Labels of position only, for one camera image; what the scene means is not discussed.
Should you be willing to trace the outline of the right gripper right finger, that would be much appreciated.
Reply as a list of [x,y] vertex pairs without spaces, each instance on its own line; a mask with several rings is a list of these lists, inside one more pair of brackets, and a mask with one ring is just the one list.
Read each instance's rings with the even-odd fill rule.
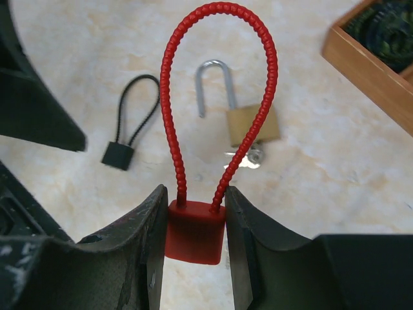
[[225,194],[236,309],[411,309],[412,236],[321,234],[281,225]]

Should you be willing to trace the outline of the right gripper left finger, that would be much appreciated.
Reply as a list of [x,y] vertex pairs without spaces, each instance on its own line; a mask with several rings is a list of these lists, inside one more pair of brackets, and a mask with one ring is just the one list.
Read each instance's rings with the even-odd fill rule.
[[168,192],[80,242],[1,238],[2,309],[159,309]]

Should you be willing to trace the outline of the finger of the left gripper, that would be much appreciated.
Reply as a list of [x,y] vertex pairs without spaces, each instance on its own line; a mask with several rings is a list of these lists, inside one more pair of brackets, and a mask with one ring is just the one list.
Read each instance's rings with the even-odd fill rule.
[[9,1],[1,1],[1,135],[86,150],[86,136],[37,75],[20,44]]

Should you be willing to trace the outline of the silver key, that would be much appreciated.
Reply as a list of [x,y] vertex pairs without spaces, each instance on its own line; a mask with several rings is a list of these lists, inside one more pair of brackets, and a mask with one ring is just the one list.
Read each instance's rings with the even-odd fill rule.
[[265,159],[265,151],[262,143],[253,143],[245,154],[239,168],[258,169]]

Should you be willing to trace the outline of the brass padlock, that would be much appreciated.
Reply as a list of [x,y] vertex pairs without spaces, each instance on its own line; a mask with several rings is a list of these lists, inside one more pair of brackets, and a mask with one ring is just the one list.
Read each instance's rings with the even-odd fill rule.
[[[249,131],[261,105],[256,104],[246,107],[238,107],[233,88],[232,74],[229,67],[220,60],[211,59],[201,64],[197,68],[195,75],[196,100],[200,118],[205,117],[206,112],[202,77],[204,71],[208,67],[219,67],[223,71],[229,106],[226,112],[226,117],[230,137],[230,145],[232,147],[238,147]],[[264,124],[261,126],[261,129],[255,138],[255,142],[269,142],[278,140],[280,138],[281,132],[277,121],[276,111],[271,107]]]

